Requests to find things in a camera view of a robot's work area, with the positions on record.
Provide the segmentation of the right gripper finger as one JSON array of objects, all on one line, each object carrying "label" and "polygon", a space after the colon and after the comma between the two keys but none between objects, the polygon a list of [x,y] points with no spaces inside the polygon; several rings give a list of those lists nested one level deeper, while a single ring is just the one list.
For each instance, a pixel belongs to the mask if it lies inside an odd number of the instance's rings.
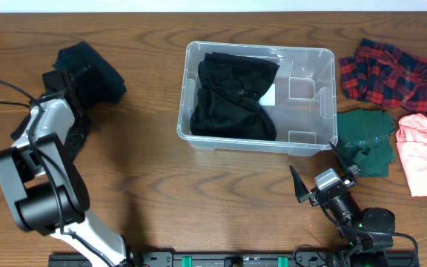
[{"label": "right gripper finger", "polygon": [[294,192],[298,202],[302,203],[306,200],[310,200],[311,192],[305,186],[305,183],[302,181],[300,175],[292,165],[290,165],[290,170],[294,181]]},{"label": "right gripper finger", "polygon": [[344,174],[356,176],[361,172],[356,162],[340,152],[332,142],[329,142],[329,145],[331,146],[331,150],[335,153]]}]

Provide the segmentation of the black cloth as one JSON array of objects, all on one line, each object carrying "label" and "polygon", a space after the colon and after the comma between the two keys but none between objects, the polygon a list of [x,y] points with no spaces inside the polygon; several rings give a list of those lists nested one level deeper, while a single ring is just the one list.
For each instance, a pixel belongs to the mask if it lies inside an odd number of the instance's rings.
[{"label": "black cloth", "polygon": [[87,42],[61,49],[53,66],[73,78],[83,108],[99,102],[117,104],[127,92],[121,75]]},{"label": "black cloth", "polygon": [[[90,133],[91,119],[84,113],[82,109],[75,111],[75,122],[74,125],[67,132],[64,146],[67,149],[71,160],[73,161],[77,154],[82,149],[88,135]],[[21,121],[19,126],[10,134],[10,138],[16,141],[25,132],[25,128],[29,125],[31,114],[26,115]]]}]

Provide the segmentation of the large black garment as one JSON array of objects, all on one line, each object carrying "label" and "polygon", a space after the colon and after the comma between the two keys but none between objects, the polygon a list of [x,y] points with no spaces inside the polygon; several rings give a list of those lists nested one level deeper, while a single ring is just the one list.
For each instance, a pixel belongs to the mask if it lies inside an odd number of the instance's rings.
[{"label": "large black garment", "polygon": [[279,65],[264,59],[207,53],[199,63],[200,89],[190,119],[191,133],[274,141],[277,130],[259,103]]}]

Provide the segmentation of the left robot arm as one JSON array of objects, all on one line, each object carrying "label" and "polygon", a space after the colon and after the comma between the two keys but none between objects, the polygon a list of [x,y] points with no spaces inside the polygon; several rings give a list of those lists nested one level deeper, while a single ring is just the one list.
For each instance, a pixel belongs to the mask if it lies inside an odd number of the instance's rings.
[{"label": "left robot arm", "polygon": [[136,266],[125,238],[90,209],[87,186],[73,164],[73,145],[85,140],[85,116],[69,73],[43,75],[45,91],[0,151],[0,187],[22,231],[61,240],[89,266]]}]

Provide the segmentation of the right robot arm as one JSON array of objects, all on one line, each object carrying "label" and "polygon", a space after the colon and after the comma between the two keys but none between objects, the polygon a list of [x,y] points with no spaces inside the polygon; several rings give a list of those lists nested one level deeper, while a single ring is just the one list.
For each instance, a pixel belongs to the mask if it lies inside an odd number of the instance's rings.
[{"label": "right robot arm", "polygon": [[326,266],[373,266],[386,262],[385,249],[393,246],[395,216],[384,208],[362,209],[350,192],[361,172],[358,164],[331,145],[344,174],[333,168],[314,178],[316,187],[309,190],[294,167],[290,167],[298,202],[319,206],[346,239],[350,249],[327,256],[318,255]]}]

